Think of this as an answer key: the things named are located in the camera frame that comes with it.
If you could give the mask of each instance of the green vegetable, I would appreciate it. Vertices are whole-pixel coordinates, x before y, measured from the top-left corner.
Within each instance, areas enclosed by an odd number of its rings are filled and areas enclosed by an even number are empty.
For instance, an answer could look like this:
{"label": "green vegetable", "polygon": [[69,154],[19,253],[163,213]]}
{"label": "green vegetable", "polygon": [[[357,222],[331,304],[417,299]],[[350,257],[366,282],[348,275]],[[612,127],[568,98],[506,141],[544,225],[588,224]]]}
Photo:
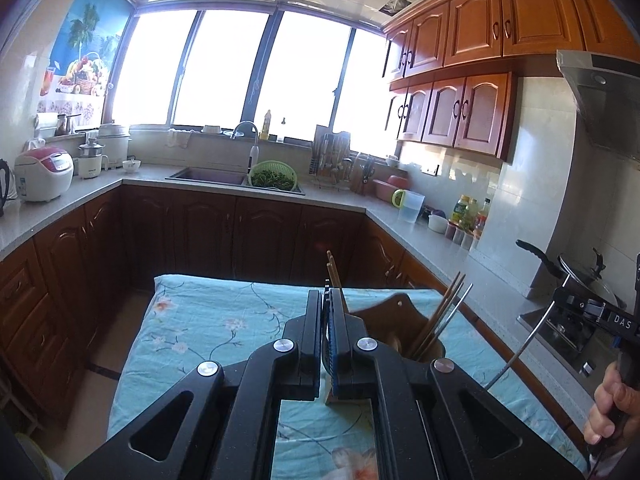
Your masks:
{"label": "green vegetable", "polygon": [[291,191],[295,181],[288,176],[271,170],[256,171],[251,177],[254,187],[274,187],[282,191]]}

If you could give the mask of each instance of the range hood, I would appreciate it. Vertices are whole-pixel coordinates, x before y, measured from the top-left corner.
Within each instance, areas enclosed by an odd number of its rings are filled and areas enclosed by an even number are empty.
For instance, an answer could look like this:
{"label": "range hood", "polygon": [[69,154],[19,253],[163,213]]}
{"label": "range hood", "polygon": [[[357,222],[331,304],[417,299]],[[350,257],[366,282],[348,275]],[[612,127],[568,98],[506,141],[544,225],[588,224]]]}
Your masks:
{"label": "range hood", "polygon": [[557,61],[591,142],[640,161],[640,64],[578,50]]}

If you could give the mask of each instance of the stove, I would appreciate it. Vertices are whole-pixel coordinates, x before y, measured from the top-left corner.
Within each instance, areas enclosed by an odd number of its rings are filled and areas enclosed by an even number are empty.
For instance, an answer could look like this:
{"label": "stove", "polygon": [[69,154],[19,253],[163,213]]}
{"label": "stove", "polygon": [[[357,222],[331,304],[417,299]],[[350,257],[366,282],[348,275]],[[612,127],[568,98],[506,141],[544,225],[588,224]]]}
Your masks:
{"label": "stove", "polygon": [[[547,307],[522,314],[518,321],[528,332],[533,330]],[[574,378],[593,396],[602,382],[607,366],[616,360],[618,352],[611,346],[613,336],[583,323],[570,312],[554,308],[536,335]]]}

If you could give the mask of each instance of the rice cooker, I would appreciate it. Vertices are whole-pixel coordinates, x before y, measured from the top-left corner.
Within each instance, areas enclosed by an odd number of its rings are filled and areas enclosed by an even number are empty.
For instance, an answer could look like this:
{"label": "rice cooker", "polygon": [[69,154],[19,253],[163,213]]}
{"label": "rice cooker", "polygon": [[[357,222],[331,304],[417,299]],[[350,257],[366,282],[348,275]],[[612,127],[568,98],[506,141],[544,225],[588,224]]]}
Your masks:
{"label": "rice cooker", "polygon": [[48,202],[71,186],[74,162],[66,150],[44,146],[18,155],[14,175],[20,199]]}
{"label": "rice cooker", "polygon": [[121,168],[122,161],[127,158],[131,139],[129,127],[114,123],[101,124],[96,139],[104,145],[102,154],[109,157],[109,168]]}

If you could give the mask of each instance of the hand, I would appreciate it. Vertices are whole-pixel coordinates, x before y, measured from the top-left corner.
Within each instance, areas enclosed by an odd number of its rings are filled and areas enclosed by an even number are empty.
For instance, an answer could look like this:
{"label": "hand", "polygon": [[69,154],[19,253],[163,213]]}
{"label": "hand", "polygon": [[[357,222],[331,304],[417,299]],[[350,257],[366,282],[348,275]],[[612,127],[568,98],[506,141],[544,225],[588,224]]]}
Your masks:
{"label": "hand", "polygon": [[609,438],[614,433],[616,428],[606,416],[614,403],[621,412],[630,415],[621,442],[628,442],[640,430],[640,392],[622,383],[615,363],[607,367],[602,384],[597,387],[593,397],[596,403],[589,411],[583,430],[587,444],[597,444],[603,437]]}

